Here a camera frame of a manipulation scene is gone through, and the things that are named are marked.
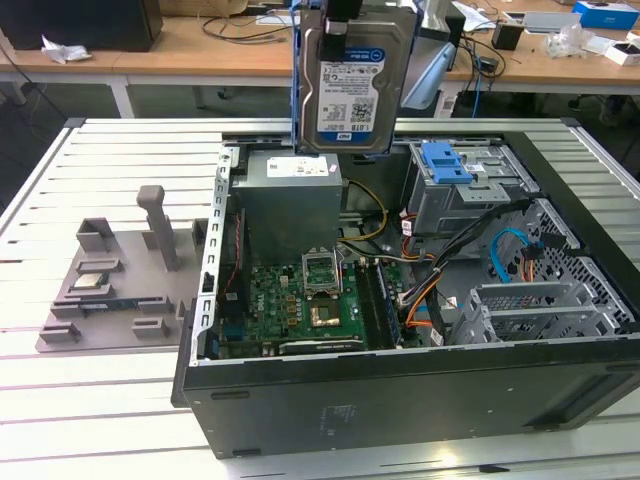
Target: metal work surface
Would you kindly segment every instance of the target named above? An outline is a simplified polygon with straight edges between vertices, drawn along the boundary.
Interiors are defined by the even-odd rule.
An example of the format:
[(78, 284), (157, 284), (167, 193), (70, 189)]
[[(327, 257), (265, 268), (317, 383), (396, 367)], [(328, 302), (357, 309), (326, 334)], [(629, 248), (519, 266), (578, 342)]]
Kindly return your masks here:
[[(221, 132), (288, 131), (287, 120), (89, 120), (64, 129), (0, 220), (0, 478), (283, 479), (633, 478), (640, 393), (578, 430), (217, 461), (190, 410), (169, 398), (175, 348), (41, 355), (38, 330), (75, 254), (85, 217), (114, 231), (147, 228), (141, 185), (166, 190), (174, 228), (211, 212)], [(400, 133), (524, 131), (640, 266), (640, 214), (613, 160), (556, 120), (399, 121)]]

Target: plastic bag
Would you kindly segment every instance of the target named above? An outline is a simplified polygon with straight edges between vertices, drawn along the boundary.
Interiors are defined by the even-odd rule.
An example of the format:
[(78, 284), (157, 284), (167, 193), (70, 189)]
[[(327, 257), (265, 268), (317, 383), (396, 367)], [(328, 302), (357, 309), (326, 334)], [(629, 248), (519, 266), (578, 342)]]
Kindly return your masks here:
[(545, 46), (551, 58), (570, 57), (579, 55), (585, 57), (587, 54), (582, 49), (595, 36), (593, 32), (584, 30), (579, 23), (565, 25), (560, 29), (560, 33), (547, 35)]

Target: barcode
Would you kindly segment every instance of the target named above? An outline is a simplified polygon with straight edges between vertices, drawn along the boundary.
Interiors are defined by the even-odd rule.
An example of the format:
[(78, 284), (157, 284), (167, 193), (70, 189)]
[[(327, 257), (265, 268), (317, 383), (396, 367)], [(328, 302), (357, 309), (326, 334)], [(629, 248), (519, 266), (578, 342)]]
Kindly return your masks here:
[(373, 98), (356, 98), (351, 109), (351, 123), (370, 123)]

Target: blue latch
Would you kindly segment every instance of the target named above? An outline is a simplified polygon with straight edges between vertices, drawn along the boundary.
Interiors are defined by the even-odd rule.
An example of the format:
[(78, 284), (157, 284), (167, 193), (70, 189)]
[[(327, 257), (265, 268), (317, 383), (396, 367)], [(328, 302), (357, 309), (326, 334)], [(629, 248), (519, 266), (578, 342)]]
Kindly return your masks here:
[(447, 142), (422, 144), (422, 161), (433, 170), (436, 183), (471, 183), (473, 175), (460, 163), (460, 155)]

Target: white label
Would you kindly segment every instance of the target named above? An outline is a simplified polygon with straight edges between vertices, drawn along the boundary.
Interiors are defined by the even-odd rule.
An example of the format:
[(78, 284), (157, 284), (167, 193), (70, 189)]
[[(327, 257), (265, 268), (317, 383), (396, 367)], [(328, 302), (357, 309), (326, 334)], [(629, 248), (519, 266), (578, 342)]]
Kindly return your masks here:
[[(319, 132), (371, 132), (378, 107), (373, 78), (384, 68), (379, 62), (320, 62)], [(336, 140), (349, 142), (351, 133)]]
[(444, 305), (440, 307), (440, 310), (452, 310), (454, 308), (458, 308), (458, 299), (456, 297), (448, 297)]
[(106, 303), (90, 303), (88, 305), (80, 305), (80, 307), (85, 310), (106, 310), (109, 308)]
[(411, 236), (411, 231), (412, 231), (411, 221), (403, 220), (402, 221), (402, 234), (405, 237), (410, 237)]
[(435, 328), (432, 328), (431, 341), (433, 342), (433, 344), (436, 345), (437, 347), (441, 347), (443, 340), (444, 339), (442, 338), (442, 335), (440, 335)]
[(267, 177), (328, 177), (326, 157), (271, 157)]
[(467, 172), (484, 172), (484, 167), (479, 163), (476, 164), (467, 164), (464, 166)]

